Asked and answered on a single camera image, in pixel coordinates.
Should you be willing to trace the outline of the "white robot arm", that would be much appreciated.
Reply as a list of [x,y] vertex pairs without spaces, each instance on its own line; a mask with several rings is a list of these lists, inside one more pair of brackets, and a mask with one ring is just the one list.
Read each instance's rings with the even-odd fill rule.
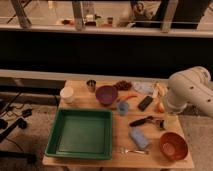
[[210,80],[210,72],[201,66],[172,74],[168,79],[168,91],[162,99],[166,111],[179,114],[191,103],[213,118],[213,90],[208,87]]

